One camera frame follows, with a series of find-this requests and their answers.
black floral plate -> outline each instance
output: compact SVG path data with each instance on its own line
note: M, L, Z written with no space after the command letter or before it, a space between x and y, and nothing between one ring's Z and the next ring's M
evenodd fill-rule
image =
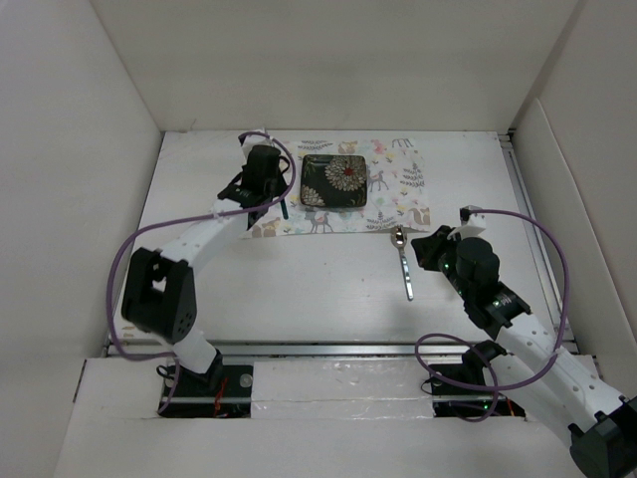
M367 203L362 156L308 154L301 169L301 203L314 207L362 207Z

spoon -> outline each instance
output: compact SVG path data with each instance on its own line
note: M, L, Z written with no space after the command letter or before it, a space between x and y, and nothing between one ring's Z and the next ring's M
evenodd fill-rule
M396 226L391 230L391 243L398 249L400 256L400 264L402 266L402 277L405 280L405 290L407 291L407 300L414 300L414 291L411 287L411 278L409 277L409 265L407 264L407 256L405 255L405 246L407 245L407 234L402 230L401 226Z

white wall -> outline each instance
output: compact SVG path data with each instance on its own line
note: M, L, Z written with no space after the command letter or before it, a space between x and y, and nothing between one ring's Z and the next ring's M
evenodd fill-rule
M576 3L92 1L166 130L506 130Z
M53 474L159 131L89 0L0 0L0 476Z
M634 1L588 0L514 143L535 212L569 246L578 341L637 391L635 25Z

tabletop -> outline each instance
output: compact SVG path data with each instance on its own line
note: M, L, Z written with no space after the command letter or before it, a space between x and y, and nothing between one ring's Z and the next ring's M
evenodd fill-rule
M168 132L140 225L201 214L244 162L240 131ZM459 225L472 204L519 211L494 132L271 131L283 141L413 138L424 157L431 230ZM489 216L483 237L501 259L501 280L553 327L522 221ZM151 231L135 248L156 249L187 226ZM427 233L409 234L409 239ZM238 239L197 276L197 325L208 340L242 343L408 344L432 332L479 342L441 274L418 268L407 247L414 296L405 296L388 232ZM151 337L117 313L118 335L131 344Z

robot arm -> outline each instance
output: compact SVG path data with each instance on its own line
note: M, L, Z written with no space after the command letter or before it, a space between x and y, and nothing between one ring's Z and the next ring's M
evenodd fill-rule
M490 365L499 378L497 389L569 446L587 477L625 476L637 467L637 398L626 399L566 349L553 350L552 331L500 282L500 259L477 237L486 227L484 216L467 207L461 210L461 220L459 228L442 226L411 243L419 265L445 275L463 299L469 319L492 339L481 346L492 346ZM550 362L541 379L522 385ZM475 376L473 385L478 388L473 389L493 385L485 370Z
M288 185L280 170L281 152L264 142L244 142L247 162L243 171L218 194L212 213L264 206L286 191ZM281 202L281 207L287 218L285 202ZM194 325L194 278L215 254L252 227L266 211L263 207L247 214L195 223L162 248L140 248L130 258L122 316L140 330L156 334L172 349L184 371L210 390L219 385L222 357Z

